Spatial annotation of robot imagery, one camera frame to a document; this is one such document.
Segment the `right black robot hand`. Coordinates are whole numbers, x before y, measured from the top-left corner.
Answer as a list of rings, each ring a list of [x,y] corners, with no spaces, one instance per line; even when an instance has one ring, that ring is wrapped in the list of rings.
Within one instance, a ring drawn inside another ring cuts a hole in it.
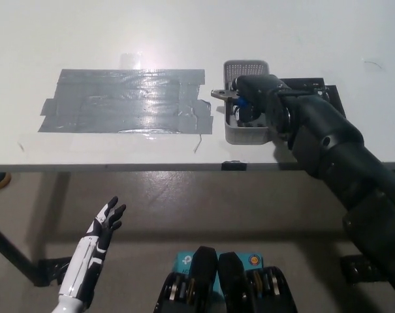
[[[273,74],[241,75],[232,82],[232,89],[253,109],[265,114],[267,127],[278,136],[289,131],[289,111],[281,97],[292,89]]]

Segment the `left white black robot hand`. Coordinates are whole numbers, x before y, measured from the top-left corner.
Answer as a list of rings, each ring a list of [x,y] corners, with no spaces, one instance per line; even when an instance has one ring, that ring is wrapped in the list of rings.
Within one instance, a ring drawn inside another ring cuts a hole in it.
[[[61,283],[54,312],[85,312],[92,303],[113,233],[122,225],[126,205],[114,196],[97,213],[79,240]]]

